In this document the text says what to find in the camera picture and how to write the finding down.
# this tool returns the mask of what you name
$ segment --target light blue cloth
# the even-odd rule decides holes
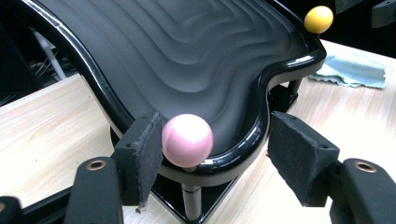
[[[323,67],[309,77],[316,81],[335,82],[341,86],[366,86],[385,89],[385,65],[373,54],[353,49],[326,49]]]

